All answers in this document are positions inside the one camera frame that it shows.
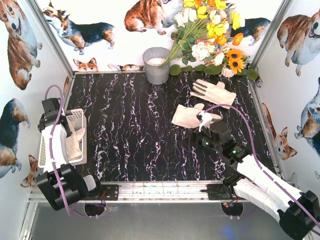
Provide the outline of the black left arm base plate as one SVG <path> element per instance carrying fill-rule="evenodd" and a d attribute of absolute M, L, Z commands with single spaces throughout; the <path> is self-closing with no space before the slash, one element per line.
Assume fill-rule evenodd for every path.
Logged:
<path fill-rule="evenodd" d="M 95 189 L 88 192 L 89 195 L 84 200 L 106 200 L 106 201 L 117 201 L 119 196 L 119 185 L 118 184 L 102 184 L 97 186 Z"/>

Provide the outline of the white glove green fingers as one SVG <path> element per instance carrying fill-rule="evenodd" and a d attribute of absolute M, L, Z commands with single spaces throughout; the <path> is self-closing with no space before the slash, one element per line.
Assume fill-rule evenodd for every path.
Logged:
<path fill-rule="evenodd" d="M 203 121 L 202 118 L 198 119 L 197 114 L 203 111 L 205 105 L 203 103 L 197 103 L 194 107 L 185 107 L 179 104 L 173 115 L 171 123 L 186 129 L 194 129 L 197 127 L 209 127 L 214 121 L 220 121 L 222 117 L 217 114 L 211 113 L 211 121 Z"/>

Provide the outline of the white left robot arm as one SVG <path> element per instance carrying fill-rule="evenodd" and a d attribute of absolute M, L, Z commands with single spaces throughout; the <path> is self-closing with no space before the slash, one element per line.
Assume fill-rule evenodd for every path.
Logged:
<path fill-rule="evenodd" d="M 38 130 L 41 133 L 38 167 L 43 174 L 36 184 L 51 207 L 58 211 L 103 191 L 97 177 L 81 176 L 76 166 L 87 162 L 87 119 L 82 109 L 64 111 L 58 98 L 42 101 Z"/>

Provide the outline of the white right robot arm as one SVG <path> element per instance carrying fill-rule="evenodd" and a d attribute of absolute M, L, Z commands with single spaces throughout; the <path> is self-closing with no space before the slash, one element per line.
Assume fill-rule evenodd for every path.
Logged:
<path fill-rule="evenodd" d="M 180 145 L 188 151 L 206 148 L 222 154 L 235 170 L 223 180 L 224 188 L 272 216 L 293 240 L 304 239 L 319 226 L 317 195 L 288 184 L 257 161 L 250 150 L 233 139 L 224 122 L 189 129 Z"/>

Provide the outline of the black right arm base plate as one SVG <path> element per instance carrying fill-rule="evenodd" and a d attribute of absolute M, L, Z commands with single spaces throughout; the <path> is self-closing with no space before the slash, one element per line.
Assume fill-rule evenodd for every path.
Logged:
<path fill-rule="evenodd" d="M 234 186 L 243 179 L 242 175 L 234 174 L 222 180 L 222 183 L 207 184 L 200 192 L 206 193 L 209 200 L 230 200 L 236 198 Z"/>

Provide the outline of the grey metal bucket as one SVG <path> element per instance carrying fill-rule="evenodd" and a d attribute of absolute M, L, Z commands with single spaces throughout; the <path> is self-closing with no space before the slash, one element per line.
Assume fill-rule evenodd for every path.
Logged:
<path fill-rule="evenodd" d="M 148 48 L 142 55 L 147 81 L 162 85 L 169 78 L 170 63 L 166 62 L 170 51 L 164 47 Z"/>

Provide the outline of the white perforated storage basket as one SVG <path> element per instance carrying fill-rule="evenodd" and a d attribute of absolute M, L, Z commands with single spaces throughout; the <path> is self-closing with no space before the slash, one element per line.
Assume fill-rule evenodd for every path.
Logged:
<path fill-rule="evenodd" d="M 52 125 L 41 131 L 38 167 L 44 171 L 53 171 L 52 162 L 57 168 L 64 164 L 76 166 L 87 163 L 87 119 L 84 111 L 81 108 L 71 109 L 62 115 L 66 117 L 70 136 L 62 124 L 57 124 L 53 133 Z"/>

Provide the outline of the artificial flower bouquet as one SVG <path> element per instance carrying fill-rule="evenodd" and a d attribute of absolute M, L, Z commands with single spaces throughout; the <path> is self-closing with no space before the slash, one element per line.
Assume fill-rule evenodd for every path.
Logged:
<path fill-rule="evenodd" d="M 246 24 L 236 4 L 229 0 L 184 0 L 173 22 L 173 44 L 163 65 L 179 59 L 185 65 L 216 60 L 231 31 Z"/>

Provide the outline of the aluminium front rail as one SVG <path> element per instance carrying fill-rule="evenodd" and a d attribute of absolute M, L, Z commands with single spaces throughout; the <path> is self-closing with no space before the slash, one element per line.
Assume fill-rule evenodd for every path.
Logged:
<path fill-rule="evenodd" d="M 221 180 L 201 181 L 132 181 L 102 182 L 101 185 L 119 185 L 117 201 L 108 203 L 208 203 L 208 195 L 200 192 L 207 184 L 220 184 Z M 213 202 L 230 201 L 212 200 Z"/>

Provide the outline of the sunflower pot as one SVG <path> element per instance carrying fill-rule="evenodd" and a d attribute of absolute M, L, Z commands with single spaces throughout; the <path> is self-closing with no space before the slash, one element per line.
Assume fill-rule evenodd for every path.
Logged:
<path fill-rule="evenodd" d="M 230 48 L 223 50 L 222 69 L 220 74 L 223 77 L 231 78 L 235 75 L 242 76 L 250 65 L 250 56 L 245 55 L 241 50 Z"/>

